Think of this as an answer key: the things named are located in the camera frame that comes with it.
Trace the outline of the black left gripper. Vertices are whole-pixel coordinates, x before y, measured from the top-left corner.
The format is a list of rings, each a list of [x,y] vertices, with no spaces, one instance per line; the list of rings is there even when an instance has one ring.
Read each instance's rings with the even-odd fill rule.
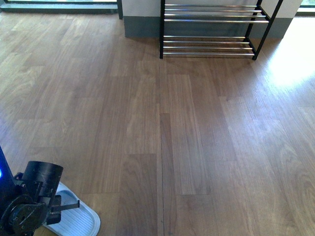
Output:
[[[2,173],[0,179],[0,234],[32,236],[42,225],[57,224],[61,211],[80,207],[80,201],[61,205],[57,188],[63,167],[30,161],[23,173]]]

